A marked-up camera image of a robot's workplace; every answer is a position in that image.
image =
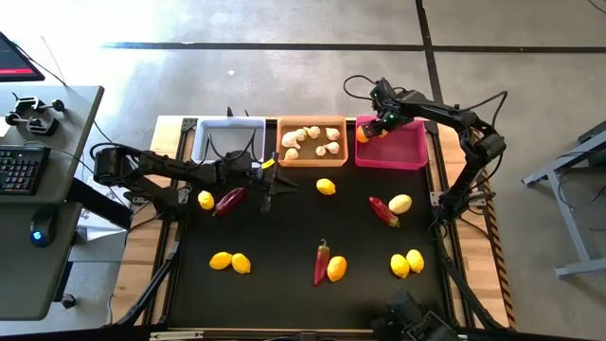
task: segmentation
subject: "gray floor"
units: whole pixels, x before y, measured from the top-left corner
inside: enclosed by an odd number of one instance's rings
[[[23,6],[41,7],[25,29],[23,20],[10,14]],[[222,115],[228,105],[254,116],[369,113],[365,101],[341,90],[342,80],[352,74],[385,76],[430,95],[422,52],[97,47],[116,41],[421,44],[413,0],[379,5],[63,0],[7,1],[3,7],[8,9],[0,12],[0,29],[34,58],[54,69],[43,34],[69,83],[106,88],[99,125],[111,138],[138,148],[149,146],[159,115]],[[606,45],[606,15],[582,0],[432,0],[425,8],[436,45]],[[64,19],[49,19],[59,16]],[[519,329],[603,338],[606,272],[556,279],[554,265],[578,258],[550,189],[526,189],[520,179],[567,152],[578,135],[606,118],[606,55],[439,53],[436,58],[448,103],[471,104],[509,90],[497,121],[508,150],[492,183]],[[363,94],[368,87],[353,83],[351,91]],[[490,118],[492,109],[478,114]],[[93,131],[89,144],[101,140]],[[596,239],[606,245],[606,233],[596,232]],[[115,264],[77,266],[69,286],[83,302],[80,308],[66,313],[53,306],[41,322],[0,323],[0,333],[100,326],[116,274]]]

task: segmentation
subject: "black mat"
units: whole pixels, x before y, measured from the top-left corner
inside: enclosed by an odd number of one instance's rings
[[[400,287],[443,316],[443,281],[426,231],[432,216],[425,169],[356,167],[353,128],[348,127],[350,157],[345,166],[284,169],[300,190],[276,197],[269,215],[260,215],[262,195],[252,192],[221,219],[201,209],[191,214],[171,327],[369,329]],[[274,146],[274,127],[268,127],[266,136],[266,146]],[[322,177],[336,184],[336,195],[316,190],[315,182]],[[220,198],[228,190],[213,194]],[[401,228],[389,227],[374,214],[368,196],[387,202],[400,193],[409,194],[413,205],[401,217]],[[323,238],[332,256],[347,259],[348,270],[341,281],[313,287],[315,251]],[[411,248],[424,256],[425,269],[398,279],[389,269],[390,258]],[[252,262],[252,273],[210,269],[208,261],[220,251],[242,252]]]

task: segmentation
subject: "red chili pepper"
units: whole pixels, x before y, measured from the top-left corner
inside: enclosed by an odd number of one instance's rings
[[[228,213],[246,194],[246,188],[234,188],[225,194],[221,201],[215,206],[213,216],[223,216]]]
[[[315,254],[315,269],[313,270],[313,285],[318,286],[326,276],[326,270],[329,267],[330,248],[326,245],[325,240],[320,241],[322,244],[318,246],[318,251]]]
[[[394,215],[389,207],[384,204],[381,199],[375,197],[369,197],[368,202],[372,209],[377,213],[379,218],[381,218],[384,222],[392,227],[400,227],[400,222],[398,221],[398,217]]]

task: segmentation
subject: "metal stand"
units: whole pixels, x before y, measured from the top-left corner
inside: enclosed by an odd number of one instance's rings
[[[527,187],[534,187],[543,180],[549,180],[549,184],[554,191],[556,202],[560,207],[561,215],[566,222],[568,233],[579,254],[580,262],[569,264],[563,267],[556,267],[556,275],[559,278],[569,275],[593,272],[597,270],[606,270],[606,258],[602,258],[597,250],[597,246],[591,237],[591,232],[587,229],[579,229],[572,210],[563,200],[566,200],[563,193],[558,195],[562,174],[584,161],[588,157],[606,149],[606,130],[585,140],[570,153],[559,157],[551,165],[542,168],[534,174],[528,176],[522,183]]]

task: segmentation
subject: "keyboard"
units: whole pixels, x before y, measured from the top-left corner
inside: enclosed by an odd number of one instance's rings
[[[0,195],[34,195],[42,178],[50,149],[0,146]]]

